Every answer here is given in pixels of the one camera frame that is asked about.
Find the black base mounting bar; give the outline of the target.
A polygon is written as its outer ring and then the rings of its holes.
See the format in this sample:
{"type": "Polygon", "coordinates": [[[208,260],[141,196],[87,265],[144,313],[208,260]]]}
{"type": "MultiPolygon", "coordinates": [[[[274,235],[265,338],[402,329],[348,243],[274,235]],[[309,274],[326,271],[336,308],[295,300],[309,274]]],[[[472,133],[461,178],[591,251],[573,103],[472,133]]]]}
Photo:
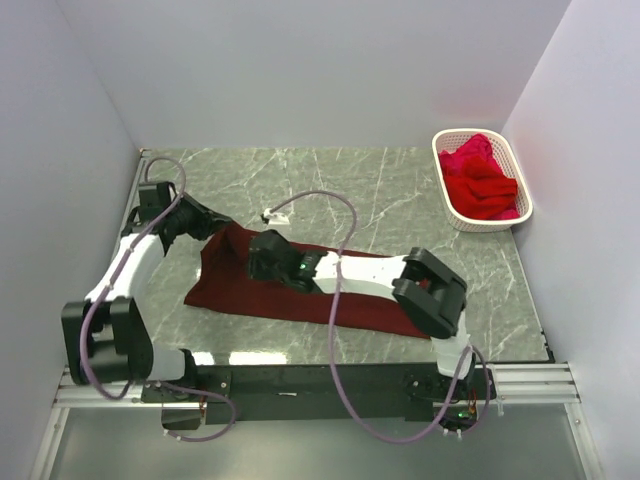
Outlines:
{"type": "MultiPolygon", "coordinates": [[[[451,390],[450,379],[433,363],[352,364],[337,368],[342,386],[361,418],[402,418],[429,422],[447,396],[455,415],[480,400],[496,398],[493,375],[481,368],[468,373],[451,390]]],[[[228,422],[230,403],[240,421],[346,419],[344,407],[326,365],[200,366],[179,381],[179,390],[147,384],[145,404],[164,407],[166,428],[197,429],[200,423],[228,422]]]]}

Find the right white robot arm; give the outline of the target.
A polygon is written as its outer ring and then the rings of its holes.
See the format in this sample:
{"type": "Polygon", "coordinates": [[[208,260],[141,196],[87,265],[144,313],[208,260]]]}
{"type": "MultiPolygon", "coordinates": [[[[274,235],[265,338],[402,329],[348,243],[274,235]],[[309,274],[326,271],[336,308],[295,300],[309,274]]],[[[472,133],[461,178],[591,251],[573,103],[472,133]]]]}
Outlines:
{"type": "Polygon", "coordinates": [[[437,373],[425,382],[435,398],[456,385],[454,399],[472,387],[475,360],[466,328],[466,282],[424,248],[405,256],[353,256],[297,247],[279,232],[255,235],[247,273],[264,288],[267,309],[277,319],[333,320],[348,328],[428,337],[437,373]]]}

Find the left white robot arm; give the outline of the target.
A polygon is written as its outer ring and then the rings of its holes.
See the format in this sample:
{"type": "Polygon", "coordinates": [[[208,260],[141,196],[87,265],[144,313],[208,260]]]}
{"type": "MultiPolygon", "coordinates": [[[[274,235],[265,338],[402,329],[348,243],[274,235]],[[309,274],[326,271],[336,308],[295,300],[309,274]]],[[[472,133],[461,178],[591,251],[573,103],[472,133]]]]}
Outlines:
{"type": "Polygon", "coordinates": [[[232,219],[204,206],[170,181],[138,187],[107,272],[82,300],[67,303],[61,323],[73,382],[105,385],[195,378],[193,354],[154,344],[135,297],[144,291],[175,239],[207,240],[232,219]]]}

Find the maroon t shirt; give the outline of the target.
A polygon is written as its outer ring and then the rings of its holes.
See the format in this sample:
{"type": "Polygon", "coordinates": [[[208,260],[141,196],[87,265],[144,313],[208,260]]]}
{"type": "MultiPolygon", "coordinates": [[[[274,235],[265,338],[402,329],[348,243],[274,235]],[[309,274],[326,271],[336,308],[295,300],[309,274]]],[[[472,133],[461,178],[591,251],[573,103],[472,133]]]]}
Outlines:
{"type": "MultiPolygon", "coordinates": [[[[200,278],[184,304],[218,313],[327,324],[333,294],[296,292],[274,281],[248,277],[248,248],[257,233],[233,222],[212,236],[200,252],[200,278]]],[[[394,301],[343,291],[335,324],[425,339],[394,301]]]]}

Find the pink t shirt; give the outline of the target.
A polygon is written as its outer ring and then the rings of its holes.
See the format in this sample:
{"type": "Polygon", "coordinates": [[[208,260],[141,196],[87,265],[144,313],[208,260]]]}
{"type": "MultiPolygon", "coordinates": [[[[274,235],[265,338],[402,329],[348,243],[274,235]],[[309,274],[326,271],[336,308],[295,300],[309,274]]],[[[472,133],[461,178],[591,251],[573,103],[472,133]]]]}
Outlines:
{"type": "MultiPolygon", "coordinates": [[[[464,159],[472,156],[482,157],[484,160],[489,162],[492,166],[499,169],[503,173],[501,167],[498,165],[497,161],[494,158],[493,147],[489,139],[483,134],[473,135],[468,141],[466,141],[453,153],[450,153],[446,150],[441,151],[439,153],[439,162],[442,173],[443,165],[451,164],[453,166],[458,166],[464,159]]],[[[511,220],[518,218],[519,213],[516,207],[516,200],[514,207],[514,210],[507,211],[504,217],[500,220],[511,220]]]]}

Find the white plastic laundry basket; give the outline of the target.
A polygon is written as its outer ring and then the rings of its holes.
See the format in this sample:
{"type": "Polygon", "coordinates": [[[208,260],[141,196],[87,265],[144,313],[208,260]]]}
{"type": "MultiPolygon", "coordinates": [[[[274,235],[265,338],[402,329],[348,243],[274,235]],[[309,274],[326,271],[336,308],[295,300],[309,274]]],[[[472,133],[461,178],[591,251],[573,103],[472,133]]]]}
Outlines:
{"type": "Polygon", "coordinates": [[[485,129],[448,129],[438,132],[433,140],[432,147],[435,156],[436,174],[440,185],[440,191],[445,205],[448,220],[456,229],[466,232],[494,232],[509,229],[526,221],[533,212],[533,204],[528,187],[520,170],[516,157],[506,139],[500,134],[485,129]],[[446,150],[455,152],[460,146],[475,134],[485,135],[492,147],[494,158],[501,167],[503,173],[517,181],[518,194],[516,207],[519,217],[511,220],[474,220],[460,215],[452,206],[443,179],[443,173],[439,162],[439,153],[446,150]]]}

